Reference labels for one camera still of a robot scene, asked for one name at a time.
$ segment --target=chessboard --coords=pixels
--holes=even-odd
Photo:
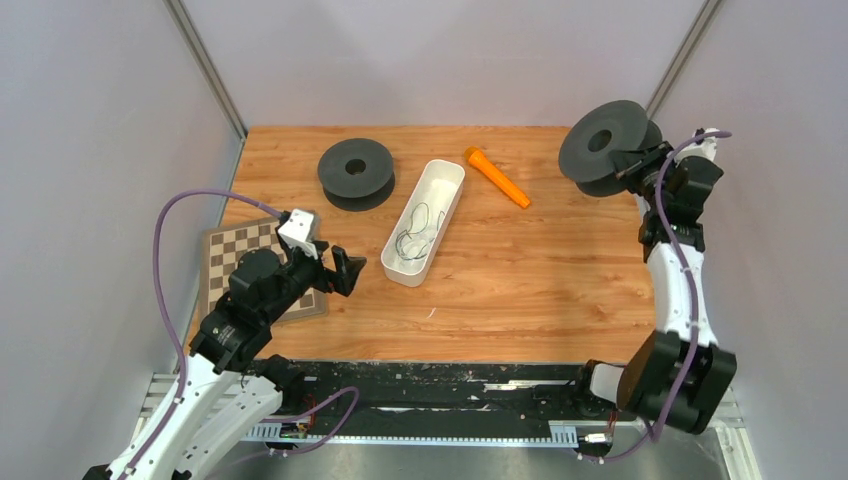
[[[267,217],[203,232],[203,267],[200,272],[200,293],[197,302],[199,318],[209,314],[221,295],[229,291],[230,274],[238,267],[238,262],[245,253],[259,248],[270,248],[280,257],[280,261],[285,263],[286,255],[280,248],[275,231],[278,222],[274,217]],[[327,295],[310,288],[278,322],[326,313]]]

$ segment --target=white tray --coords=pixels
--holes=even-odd
[[[395,225],[386,246],[383,248],[383,253],[380,255],[380,261],[383,263],[383,269],[386,271],[389,280],[407,287],[417,287],[424,282],[430,264],[433,263],[433,258],[436,256],[439,243],[441,243],[453,212],[456,210],[456,204],[459,203],[464,181],[465,169],[460,165],[438,159],[427,163],[421,178],[418,179],[415,190],[412,191],[412,196],[409,197],[409,202],[406,203],[406,208],[400,215],[400,220]],[[399,252],[398,235],[404,230],[409,230],[413,211],[415,212],[415,224],[412,225],[414,230],[418,231],[422,229],[423,225],[427,225],[423,230],[430,236],[426,234],[415,236],[414,241],[418,243],[406,250],[401,248]],[[423,249],[423,252],[419,255],[415,253],[418,250],[417,247],[421,245],[421,242],[426,243],[426,240],[422,240],[422,238],[433,238],[433,240],[429,249]],[[410,237],[402,240],[413,241]]]

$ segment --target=spool hole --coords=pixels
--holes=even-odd
[[[609,130],[601,130],[600,132],[592,135],[592,138],[589,139],[589,151],[598,152],[603,150],[607,145],[609,145],[610,140],[612,140],[612,132]]]
[[[362,159],[354,158],[345,164],[345,171],[351,175],[359,175],[365,171],[365,162]]]

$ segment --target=black spool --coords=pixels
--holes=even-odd
[[[318,179],[334,206],[363,212],[379,206],[392,194],[394,160],[379,142],[351,138],[324,152],[318,161]]]
[[[645,109],[630,100],[617,100],[592,110],[565,137],[559,150],[559,169],[586,195],[608,197],[623,192],[610,153],[636,151],[662,142],[662,132],[648,120]]]

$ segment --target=white container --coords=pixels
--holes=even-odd
[[[407,287],[424,282],[459,203],[464,181],[465,169],[460,165],[438,159],[427,163],[380,255],[389,280]],[[415,235],[404,235],[404,231]]]

